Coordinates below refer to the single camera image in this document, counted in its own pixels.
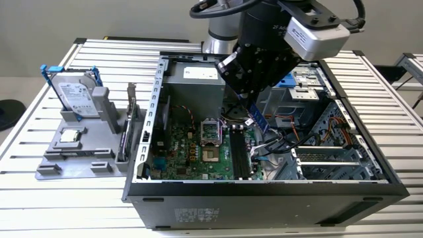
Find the aluminum extrusion table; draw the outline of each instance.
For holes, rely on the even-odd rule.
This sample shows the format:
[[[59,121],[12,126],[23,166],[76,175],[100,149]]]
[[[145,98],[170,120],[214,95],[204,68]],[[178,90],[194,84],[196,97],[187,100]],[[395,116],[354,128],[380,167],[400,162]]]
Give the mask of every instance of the aluminum extrusion table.
[[[136,83],[145,108],[159,51],[199,52],[200,44],[87,40],[60,65],[96,65],[119,108],[127,107],[127,83]],[[120,201],[125,178],[35,179],[60,123],[60,102],[44,86],[0,146],[0,237],[423,237],[423,122],[364,56],[342,51],[326,62],[408,188],[403,201],[347,228],[151,231]]]

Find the green circuit board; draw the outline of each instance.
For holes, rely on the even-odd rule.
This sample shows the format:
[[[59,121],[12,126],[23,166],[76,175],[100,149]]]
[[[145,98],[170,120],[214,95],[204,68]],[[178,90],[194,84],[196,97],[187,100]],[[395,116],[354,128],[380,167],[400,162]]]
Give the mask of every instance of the green circuit board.
[[[200,132],[188,138],[190,127],[174,124],[165,169],[152,167],[152,178],[161,180],[231,180],[234,179],[230,146],[230,130],[222,128],[222,144],[219,147],[200,145]],[[246,153],[255,140],[252,129],[244,131]],[[259,170],[252,179],[263,179]]]

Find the hard drive label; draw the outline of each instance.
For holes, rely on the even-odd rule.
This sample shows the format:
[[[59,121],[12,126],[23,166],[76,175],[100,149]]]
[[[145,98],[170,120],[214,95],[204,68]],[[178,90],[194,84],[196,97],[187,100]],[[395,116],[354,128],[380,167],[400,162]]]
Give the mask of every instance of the hard drive label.
[[[99,116],[85,85],[80,83],[59,83],[72,111],[83,117]]]

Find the black base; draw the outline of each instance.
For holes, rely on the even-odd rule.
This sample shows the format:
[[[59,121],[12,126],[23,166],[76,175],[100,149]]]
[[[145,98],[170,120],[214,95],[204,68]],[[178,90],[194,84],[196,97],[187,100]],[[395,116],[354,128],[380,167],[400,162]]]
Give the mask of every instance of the black base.
[[[407,72],[407,70],[400,66],[375,65],[375,68],[390,84],[396,82]]]
[[[13,99],[0,101],[0,131],[13,127],[24,114],[25,105]]]

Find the white wall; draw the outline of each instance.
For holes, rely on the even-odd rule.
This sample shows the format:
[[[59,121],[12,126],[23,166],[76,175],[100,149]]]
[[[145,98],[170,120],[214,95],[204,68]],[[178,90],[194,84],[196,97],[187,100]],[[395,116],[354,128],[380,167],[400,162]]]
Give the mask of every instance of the white wall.
[[[207,21],[191,19],[196,0],[0,0],[0,76],[37,76],[57,64],[76,37],[139,36],[200,42]],[[320,0],[340,17],[355,17],[352,0]],[[363,50],[374,63],[402,52],[423,52],[419,0],[364,0],[366,32],[346,49]]]

